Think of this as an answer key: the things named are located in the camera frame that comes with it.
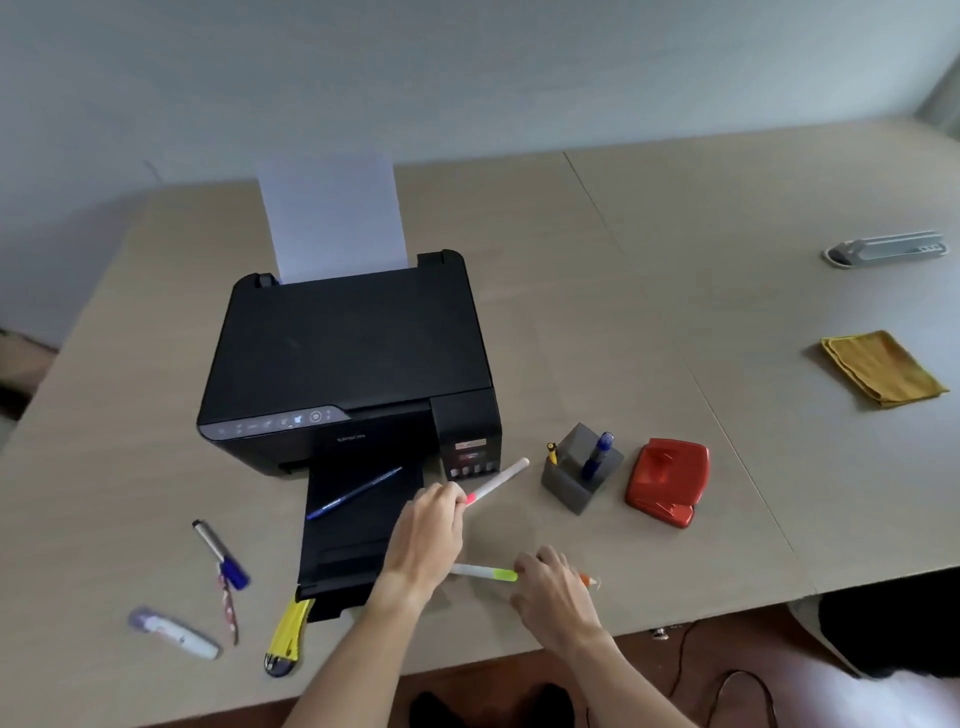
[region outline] printer output tray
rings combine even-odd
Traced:
[[[310,467],[306,514],[398,465],[403,470],[313,521],[303,523],[297,600],[315,599],[309,621],[336,619],[365,604],[403,505],[423,485],[421,462],[359,464],[349,470],[324,462]]]

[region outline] microfiber cloth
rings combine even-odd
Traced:
[[[820,343],[843,373],[881,407],[899,407],[949,392],[887,331],[832,336]]]

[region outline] left hand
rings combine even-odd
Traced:
[[[466,507],[456,483],[420,488],[396,520],[371,600],[402,596],[422,609],[463,548]]]

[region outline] marker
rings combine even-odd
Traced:
[[[490,480],[488,480],[486,483],[484,483],[475,491],[473,491],[473,493],[467,496],[467,505],[472,505],[477,500],[479,500],[480,498],[488,494],[490,491],[492,491],[494,488],[498,488],[499,486],[503,485],[505,482],[510,480],[510,478],[512,478],[514,475],[522,471],[528,465],[530,465],[530,461],[527,460],[525,457],[521,457],[513,465],[507,468],[507,470],[497,473]]]
[[[450,573],[459,574],[461,576],[475,576],[479,579],[493,579],[494,581],[516,581],[519,578],[519,574],[512,569],[494,569],[493,567],[476,567],[472,564],[454,564],[450,567]],[[597,579],[594,579],[592,576],[587,576],[585,573],[578,573],[580,576],[580,581],[583,582],[583,585],[591,591],[596,591],[600,588],[600,582]]]
[[[193,529],[200,534],[200,538],[206,542],[206,545],[213,551],[213,555],[217,557],[217,561],[220,562],[220,573],[230,583],[230,586],[238,592],[245,589],[250,584],[250,577],[227,551],[224,542],[217,538],[217,534],[210,528],[209,523],[196,519],[193,521]]]
[[[516,581],[516,571],[511,569],[494,569],[493,567],[475,567],[471,564],[454,564],[450,573],[461,576],[476,576],[479,579],[494,579],[496,581]]]
[[[309,514],[309,515],[306,517],[306,519],[307,519],[308,521],[313,521],[314,519],[318,519],[318,518],[319,518],[320,516],[322,516],[324,513],[329,513],[330,511],[332,511],[332,510],[333,510],[334,508],[336,508],[337,506],[343,505],[344,503],[346,503],[346,502],[347,502],[348,500],[350,500],[352,497],[359,496],[361,493],[364,493],[365,491],[368,491],[368,490],[369,490],[370,488],[372,488],[374,485],[377,485],[378,483],[382,483],[382,482],[383,482],[384,480],[386,480],[388,477],[391,477],[391,476],[393,476],[393,475],[396,475],[396,474],[399,473],[401,470],[403,470],[403,467],[402,467],[402,466],[399,467],[399,468],[394,468],[394,469],[391,470],[391,471],[386,471],[384,474],[375,477],[375,478],[374,478],[373,480],[371,480],[369,483],[364,483],[363,485],[361,485],[361,486],[360,486],[359,488],[357,488],[356,490],[350,491],[350,492],[347,493],[345,496],[340,496],[340,497],[338,497],[336,500],[330,501],[327,505],[322,505],[320,508],[318,508],[317,510],[315,510],[313,513]]]
[[[189,627],[158,614],[150,607],[134,609],[127,616],[127,624],[140,632],[159,635],[167,642],[205,660],[216,660],[220,654],[220,645]]]
[[[590,480],[594,477],[600,468],[600,464],[603,462],[603,459],[607,457],[607,453],[610,452],[610,448],[612,447],[613,435],[609,432],[604,432],[600,435],[600,439],[597,440],[597,444],[593,446],[593,452],[590,454],[587,462],[584,463],[584,468],[580,471],[580,477],[584,480]]]

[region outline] epson printer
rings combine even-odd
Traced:
[[[309,471],[306,512],[403,466],[304,524],[298,598],[311,619],[362,604],[420,466],[460,480],[500,469],[500,416],[463,257],[280,285],[238,280],[197,417],[261,473]]]

